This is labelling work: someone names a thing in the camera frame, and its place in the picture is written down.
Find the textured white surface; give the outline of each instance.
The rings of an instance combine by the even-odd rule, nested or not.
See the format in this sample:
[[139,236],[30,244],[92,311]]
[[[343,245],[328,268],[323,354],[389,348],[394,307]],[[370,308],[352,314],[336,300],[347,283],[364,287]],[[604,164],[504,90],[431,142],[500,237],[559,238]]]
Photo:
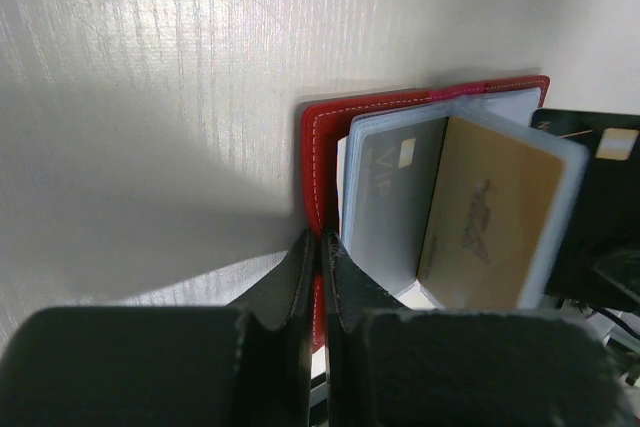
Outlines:
[[[311,97],[543,72],[548,106],[637,112],[638,5],[0,0],[0,344],[43,306],[285,249]],[[220,301],[275,260],[161,298]]]

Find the red card holder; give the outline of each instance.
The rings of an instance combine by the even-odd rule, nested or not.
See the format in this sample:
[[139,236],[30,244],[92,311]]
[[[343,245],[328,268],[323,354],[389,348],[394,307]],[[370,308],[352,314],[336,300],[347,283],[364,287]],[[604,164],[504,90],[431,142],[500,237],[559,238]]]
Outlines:
[[[371,112],[428,104],[461,95],[508,92],[538,87],[541,107],[549,88],[549,77],[533,75],[511,79],[461,84],[444,89],[382,93],[318,102],[302,115],[302,190],[304,206],[313,232],[337,229],[336,157],[338,141],[349,134],[354,117]],[[313,308],[313,350],[324,345],[324,296],[322,277],[316,269]]]

